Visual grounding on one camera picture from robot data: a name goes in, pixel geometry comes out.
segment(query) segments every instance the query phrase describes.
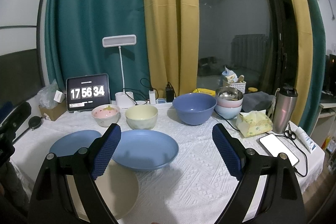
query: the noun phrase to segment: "cable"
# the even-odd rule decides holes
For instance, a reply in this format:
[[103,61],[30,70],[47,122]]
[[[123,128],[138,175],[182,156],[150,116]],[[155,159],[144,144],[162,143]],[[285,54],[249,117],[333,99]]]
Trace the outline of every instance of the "cable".
[[308,175],[308,159],[307,159],[307,155],[306,155],[306,153],[305,152],[303,152],[298,146],[297,146],[297,144],[294,142],[294,140],[296,139],[296,135],[295,135],[295,133],[292,133],[290,136],[284,136],[284,135],[275,135],[275,136],[277,136],[277,137],[283,137],[283,138],[286,138],[286,139],[288,139],[288,140],[291,140],[292,142],[293,142],[293,144],[296,146],[296,148],[299,150],[299,151],[301,151],[301,153],[304,155],[304,158],[305,158],[305,161],[306,161],[306,174],[305,175],[302,175],[297,169],[296,169],[296,167],[294,167],[294,171],[295,171],[295,173],[297,173],[298,175],[300,175],[301,177],[306,177],[307,175]]
[[28,130],[30,130],[30,127],[28,127],[25,131],[23,131],[23,132],[21,133],[21,135],[18,136],[18,137],[12,142],[12,144],[14,145],[19,139],[21,139],[21,137],[22,137]]
[[168,83],[168,85],[170,85],[173,88],[174,95],[175,95],[175,98],[176,98],[177,96],[176,96],[175,89],[174,89],[173,85],[169,81],[167,83]]
[[239,129],[235,128],[233,125],[231,125],[231,123],[229,123],[229,121],[227,119],[225,119],[222,115],[218,114],[218,112],[216,110],[214,110],[214,112],[221,118],[223,118],[234,130],[240,132]]
[[330,9],[331,9],[331,14],[332,14],[331,20],[335,20],[335,15],[334,15],[333,7],[331,6],[330,0],[329,0],[329,5],[330,5]]
[[144,100],[145,100],[146,102],[145,102],[144,104],[142,104],[142,105],[147,104],[148,99],[146,98],[146,96],[144,95],[144,93],[143,93],[141,90],[130,89],[130,88],[123,88],[123,90],[125,91],[125,94],[127,95],[127,97],[130,98],[130,99],[135,103],[135,105],[139,105],[139,104],[137,103],[136,100],[134,100],[132,97],[130,97],[130,96],[127,94],[126,90],[134,90],[134,91],[138,91],[138,92],[140,92],[140,93],[137,93],[137,92],[133,92],[133,93],[136,94],[136,95],[140,95],[142,98],[144,98]]
[[[148,83],[149,83],[150,86],[146,86],[146,85],[144,85],[144,84],[142,83],[142,80],[144,80],[144,79],[148,81]],[[155,90],[156,93],[157,93],[157,97],[155,98],[155,100],[157,100],[157,99],[159,98],[159,92],[158,92],[158,90],[155,89],[154,87],[152,87],[152,83],[151,83],[147,78],[141,78],[141,79],[140,79],[140,84],[141,84],[142,86],[144,86],[145,88],[150,89],[150,91]]]

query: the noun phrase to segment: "blue textured gripper pad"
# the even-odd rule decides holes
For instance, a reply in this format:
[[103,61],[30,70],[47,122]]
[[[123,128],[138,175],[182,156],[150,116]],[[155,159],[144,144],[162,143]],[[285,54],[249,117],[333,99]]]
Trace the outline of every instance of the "blue textured gripper pad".
[[119,126],[116,126],[94,158],[91,172],[91,177],[94,180],[104,174],[106,167],[109,164],[115,149],[117,148],[120,138],[121,129]]
[[222,156],[230,175],[236,177],[237,180],[241,180],[243,177],[241,161],[218,126],[214,126],[212,129],[212,140]]

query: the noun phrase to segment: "smartphone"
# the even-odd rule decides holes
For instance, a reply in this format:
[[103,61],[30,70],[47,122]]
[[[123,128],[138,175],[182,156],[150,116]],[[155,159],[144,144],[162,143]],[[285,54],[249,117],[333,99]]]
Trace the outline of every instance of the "smartphone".
[[273,157],[277,157],[279,153],[285,153],[292,166],[295,166],[299,163],[299,159],[293,154],[289,148],[283,144],[274,134],[269,134],[265,137],[259,139],[260,143],[263,145],[265,150],[270,153]]

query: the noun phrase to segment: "tube of cream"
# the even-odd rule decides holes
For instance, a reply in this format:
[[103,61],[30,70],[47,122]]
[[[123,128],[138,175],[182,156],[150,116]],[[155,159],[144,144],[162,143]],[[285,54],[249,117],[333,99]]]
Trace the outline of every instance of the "tube of cream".
[[304,146],[308,149],[309,153],[312,153],[316,148],[316,144],[314,141],[307,135],[307,133],[301,128],[298,127],[295,130],[296,137],[304,144]]

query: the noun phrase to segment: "plastic bag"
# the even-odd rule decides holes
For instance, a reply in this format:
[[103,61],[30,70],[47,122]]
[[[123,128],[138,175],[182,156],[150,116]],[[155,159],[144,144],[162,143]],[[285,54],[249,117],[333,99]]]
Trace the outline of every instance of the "plastic bag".
[[55,79],[51,85],[45,86],[37,93],[36,96],[38,98],[39,105],[47,109],[52,109],[57,106],[58,103],[54,101],[56,90],[58,90],[58,85]]
[[225,86],[223,84],[223,82],[232,84],[232,83],[236,83],[237,81],[238,81],[237,75],[232,70],[229,70],[225,66],[225,70],[222,72],[222,75],[221,75],[221,80],[220,80],[219,88]]
[[266,116],[266,110],[261,110],[239,113],[237,116],[236,126],[246,138],[272,130],[273,123]]

